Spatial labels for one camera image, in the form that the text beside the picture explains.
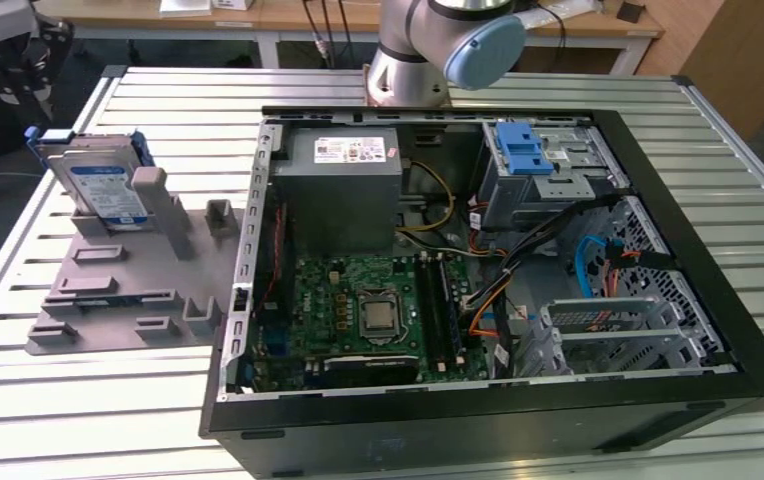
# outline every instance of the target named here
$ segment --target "yellow cable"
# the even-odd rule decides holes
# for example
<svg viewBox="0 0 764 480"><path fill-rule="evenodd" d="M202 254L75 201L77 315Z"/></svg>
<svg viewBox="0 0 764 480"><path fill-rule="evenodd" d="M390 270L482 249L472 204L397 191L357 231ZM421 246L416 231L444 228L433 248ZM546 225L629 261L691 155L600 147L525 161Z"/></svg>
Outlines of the yellow cable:
<svg viewBox="0 0 764 480"><path fill-rule="evenodd" d="M414 163L416 165L418 165L421 168L424 168L426 170L426 173L429 173L433 176L433 178L438 181L442 188L445 189L445 193L448 193L448 213L445 214L445 216L442 217L442 219L440 221L437 221L436 223L433 223L430 225L417 225L414 227L397 227L398 232L426 232L429 230L433 230L433 229L441 227L448 222L448 220L450 220L450 216L453 215L453 208L454 208L453 191L450 190L448 183L441 178L438 173L436 173L436 170L433 170L425 163L417 162L414 160L412 161L412 163Z"/></svg>

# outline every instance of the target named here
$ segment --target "blue drive bay latch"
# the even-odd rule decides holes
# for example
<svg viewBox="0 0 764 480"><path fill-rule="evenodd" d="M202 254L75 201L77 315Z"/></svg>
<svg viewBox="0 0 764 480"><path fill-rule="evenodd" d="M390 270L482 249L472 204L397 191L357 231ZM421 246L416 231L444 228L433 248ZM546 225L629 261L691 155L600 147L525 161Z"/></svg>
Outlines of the blue drive bay latch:
<svg viewBox="0 0 764 480"><path fill-rule="evenodd" d="M496 125L496 132L513 175L554 173L554 164L542 157L542 140L533 134L530 124L502 122Z"/></svg>

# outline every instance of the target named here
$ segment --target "sticker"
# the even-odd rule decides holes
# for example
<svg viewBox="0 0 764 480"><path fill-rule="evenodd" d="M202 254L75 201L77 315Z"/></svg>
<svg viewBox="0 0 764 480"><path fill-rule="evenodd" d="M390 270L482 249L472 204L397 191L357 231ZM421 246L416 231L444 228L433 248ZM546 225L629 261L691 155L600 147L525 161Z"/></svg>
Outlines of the sticker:
<svg viewBox="0 0 764 480"><path fill-rule="evenodd" d="M565 150L546 150L545 158L549 160L569 160L569 154Z"/></svg>
<svg viewBox="0 0 764 480"><path fill-rule="evenodd" d="M472 228L474 230L480 230L480 227L482 226L484 222L482 222L482 215L480 215L480 213L477 212L472 212L468 215L468 223L472 225Z"/></svg>
<svg viewBox="0 0 764 480"><path fill-rule="evenodd" d="M98 217L122 226L135 226L147 220L147 210L122 167L71 167L71 174L77 190Z"/></svg>
<svg viewBox="0 0 764 480"><path fill-rule="evenodd" d="M252 28L252 27L254 27L254 25L249 22L216 22L216 23L217 23L217 27L230 27L230 28Z"/></svg>
<svg viewBox="0 0 764 480"><path fill-rule="evenodd" d="M314 163L385 162L382 137L324 137L314 142Z"/></svg>
<svg viewBox="0 0 764 480"><path fill-rule="evenodd" d="M510 352L506 351L506 349L501 346L500 343L494 346L494 358L498 359L498 361L505 367L509 366Z"/></svg>

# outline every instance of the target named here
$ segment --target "white table leg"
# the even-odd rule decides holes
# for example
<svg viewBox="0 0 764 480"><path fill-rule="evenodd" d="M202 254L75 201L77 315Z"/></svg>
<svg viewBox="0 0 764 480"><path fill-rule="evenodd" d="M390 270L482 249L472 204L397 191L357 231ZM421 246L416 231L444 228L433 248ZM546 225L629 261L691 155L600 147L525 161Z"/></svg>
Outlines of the white table leg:
<svg viewBox="0 0 764 480"><path fill-rule="evenodd" d="M278 69L278 41L277 32L258 32L257 42L261 51L261 66L264 68Z"/></svg>
<svg viewBox="0 0 764 480"><path fill-rule="evenodd" d="M635 75L651 43L651 38L628 39L628 46L620 51L611 75Z"/></svg>

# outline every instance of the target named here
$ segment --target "ram slot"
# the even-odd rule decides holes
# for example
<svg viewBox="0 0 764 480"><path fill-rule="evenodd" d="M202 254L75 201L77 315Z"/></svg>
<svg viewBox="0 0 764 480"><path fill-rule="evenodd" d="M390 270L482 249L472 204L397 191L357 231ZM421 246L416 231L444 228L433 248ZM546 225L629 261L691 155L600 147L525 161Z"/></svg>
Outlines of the ram slot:
<svg viewBox="0 0 764 480"><path fill-rule="evenodd" d="M448 328L450 329L450 343L453 344L456 363L457 365L462 365L465 363L465 359L461 356L464 348L462 337L460 335L460 308L457 307L457 301L453 298L453 289L457 287L450 283L445 261L440 260L440 264L442 287L445 289L445 314L448 317Z"/></svg>
<svg viewBox="0 0 764 480"><path fill-rule="evenodd" d="M428 363L438 372L446 372L453 366L457 353L450 335L450 292L446 283L441 260L418 258L416 284L424 343L429 357Z"/></svg>

